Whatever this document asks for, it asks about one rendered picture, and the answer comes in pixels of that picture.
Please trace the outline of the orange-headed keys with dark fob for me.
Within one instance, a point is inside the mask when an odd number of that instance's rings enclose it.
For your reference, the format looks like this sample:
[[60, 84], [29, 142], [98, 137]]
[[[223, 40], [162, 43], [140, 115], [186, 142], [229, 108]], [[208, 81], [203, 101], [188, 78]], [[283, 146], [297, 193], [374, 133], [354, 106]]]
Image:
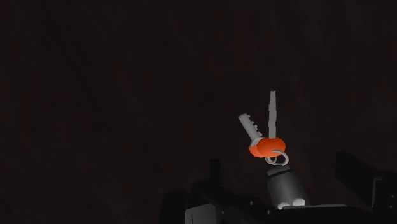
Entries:
[[268, 105], [268, 135], [264, 136], [247, 113], [239, 115], [239, 121], [251, 142], [249, 152], [271, 165], [267, 171], [267, 189], [273, 205], [285, 207], [308, 206], [310, 200], [292, 167], [286, 153], [286, 143], [277, 137], [277, 99], [271, 91]]

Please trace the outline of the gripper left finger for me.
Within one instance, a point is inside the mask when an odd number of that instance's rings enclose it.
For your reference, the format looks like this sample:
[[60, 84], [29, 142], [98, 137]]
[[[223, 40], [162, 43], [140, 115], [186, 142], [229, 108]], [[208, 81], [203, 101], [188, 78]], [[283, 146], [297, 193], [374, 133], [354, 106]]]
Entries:
[[160, 204], [159, 224], [270, 224], [274, 207], [252, 195], [239, 195], [221, 184], [221, 164], [209, 162], [209, 177], [190, 192], [172, 190]]

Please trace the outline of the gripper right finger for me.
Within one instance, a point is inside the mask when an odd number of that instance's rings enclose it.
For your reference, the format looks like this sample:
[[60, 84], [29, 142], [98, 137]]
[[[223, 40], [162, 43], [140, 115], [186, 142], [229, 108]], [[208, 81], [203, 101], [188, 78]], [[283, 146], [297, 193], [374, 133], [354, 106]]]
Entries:
[[353, 154], [339, 151], [335, 176], [373, 213], [397, 215], [397, 172], [375, 169]]

